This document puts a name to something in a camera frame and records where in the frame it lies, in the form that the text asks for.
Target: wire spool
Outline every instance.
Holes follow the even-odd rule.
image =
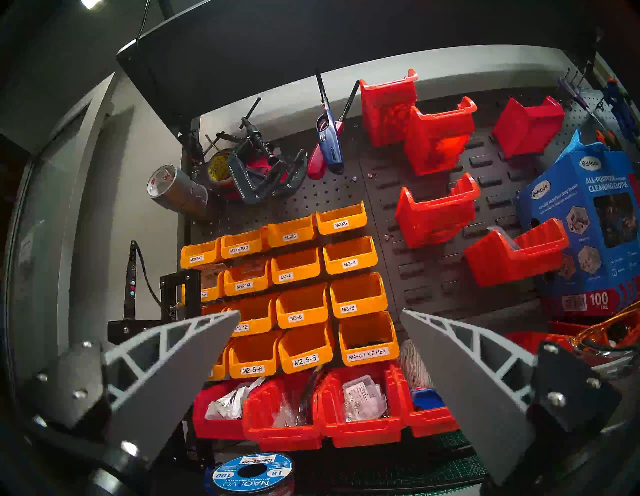
[[[291,496],[293,462],[276,453],[240,456],[213,472],[211,489],[210,494],[223,496]]]

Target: blue tool handle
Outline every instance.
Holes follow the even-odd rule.
[[[324,113],[318,117],[316,131],[318,133],[318,146],[324,157],[324,163],[334,174],[341,174],[344,170],[344,160],[331,109],[325,109]]]

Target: white wall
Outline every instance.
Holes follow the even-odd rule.
[[[71,273],[69,341],[106,339],[120,320],[129,243],[137,240],[149,281],[175,271],[178,214],[147,195],[147,181],[164,163],[180,164],[181,147],[125,75],[113,95],[84,188]],[[138,261],[136,318],[158,319]]]

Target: black pegboard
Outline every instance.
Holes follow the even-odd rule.
[[[343,175],[327,173],[321,180],[306,179],[302,188],[287,199],[268,199],[253,206],[229,203],[221,212],[217,225],[192,226],[191,242],[203,243],[225,234],[238,234],[267,223],[284,222],[363,200],[369,219],[366,227],[336,236],[320,236],[315,241],[271,250],[268,255],[277,256],[358,236],[373,236],[378,265],[368,271],[380,272],[387,290],[389,310],[396,321],[402,308],[459,319],[533,300],[538,295],[531,280],[491,288],[478,287],[462,253],[486,234],[489,225],[500,225],[513,237],[518,236],[522,230],[511,204],[516,191],[553,164],[576,128],[582,129],[583,142],[595,140],[593,119],[561,92],[555,88],[516,88],[467,93],[478,106],[474,113],[476,131],[467,149],[453,170],[421,177],[414,174],[404,154],[404,143],[374,148],[362,127],[362,119],[347,119],[342,138]],[[533,106],[541,104],[547,95],[563,101],[566,111],[563,129],[543,154],[513,157],[508,161],[501,159],[499,145],[489,136],[508,99],[514,97],[524,106]],[[601,93],[591,90],[585,91],[584,95],[590,108],[595,109]],[[456,108],[461,97],[426,100],[417,106],[423,113],[448,111]],[[596,111],[596,115],[620,136],[615,118],[606,105],[603,110]],[[621,142],[632,160],[640,160],[635,148],[622,139]],[[290,158],[300,148],[310,154],[316,143],[316,132],[313,129],[299,132],[274,143]],[[452,183],[465,172],[481,186],[481,197],[476,200],[476,219],[447,243],[409,250],[394,220],[401,186],[407,186],[416,201],[431,200],[447,195]],[[332,277],[323,268],[323,274],[318,278],[297,285],[329,279]],[[272,291],[293,287],[296,284],[276,286]]]

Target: cleaning cloth package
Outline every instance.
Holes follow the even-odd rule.
[[[637,192],[624,152],[583,145],[575,131],[554,165],[514,197],[523,229],[556,218],[569,237],[562,267],[536,276],[553,316],[613,315],[640,296]]]

